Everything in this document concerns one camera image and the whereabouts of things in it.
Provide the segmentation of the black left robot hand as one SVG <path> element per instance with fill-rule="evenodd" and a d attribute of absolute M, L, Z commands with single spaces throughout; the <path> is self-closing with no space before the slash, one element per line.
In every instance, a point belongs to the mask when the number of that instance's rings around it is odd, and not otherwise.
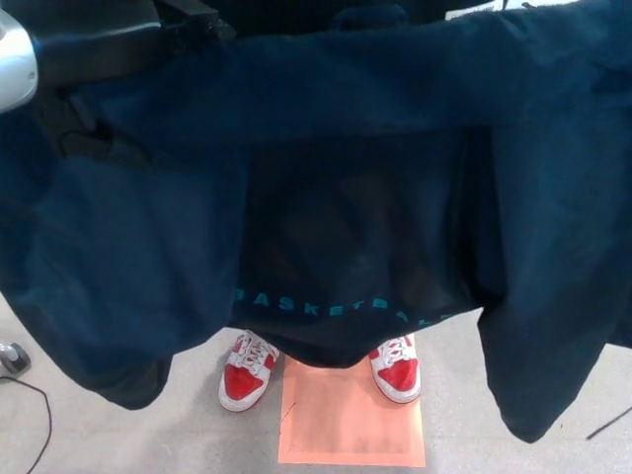
<path fill-rule="evenodd" d="M 33 112 L 64 159 L 150 167 L 146 149 L 92 110 L 76 87 L 140 73 L 236 35 L 202 1 L 41 1 L 39 7 L 22 22 L 38 58 Z"/>

